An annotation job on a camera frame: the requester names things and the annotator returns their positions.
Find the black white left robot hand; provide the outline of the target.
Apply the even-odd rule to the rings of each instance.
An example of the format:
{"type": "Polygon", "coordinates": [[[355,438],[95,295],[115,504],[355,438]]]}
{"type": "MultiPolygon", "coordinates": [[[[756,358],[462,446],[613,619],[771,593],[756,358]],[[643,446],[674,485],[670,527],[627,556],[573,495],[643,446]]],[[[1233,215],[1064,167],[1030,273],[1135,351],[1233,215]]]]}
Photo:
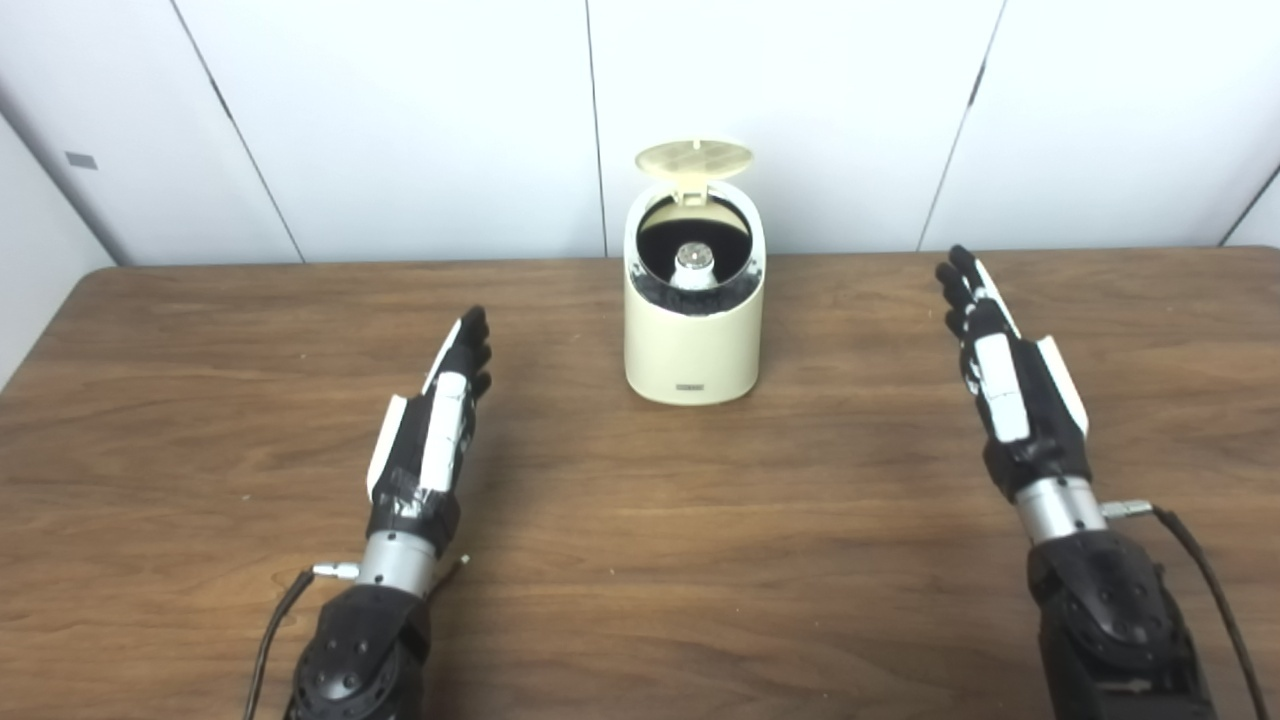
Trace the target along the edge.
{"type": "Polygon", "coordinates": [[[435,553],[452,543],[461,519],[456,486],[477,427],[477,405],[492,387],[486,310],[472,306],[445,334],[421,389],[394,395],[366,478],[366,536],[425,541],[435,553]]]}

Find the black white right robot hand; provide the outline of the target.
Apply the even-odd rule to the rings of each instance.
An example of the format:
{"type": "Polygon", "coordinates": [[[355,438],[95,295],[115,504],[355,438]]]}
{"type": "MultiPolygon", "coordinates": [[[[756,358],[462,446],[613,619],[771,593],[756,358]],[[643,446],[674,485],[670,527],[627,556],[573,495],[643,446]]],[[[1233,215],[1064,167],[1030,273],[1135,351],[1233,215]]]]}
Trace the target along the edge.
{"type": "Polygon", "coordinates": [[[934,272],[959,366],[986,429],[983,462],[1007,501],[1039,480],[1092,480],[1082,397],[1046,336],[1027,340],[982,260],[961,245],[934,272]]]}

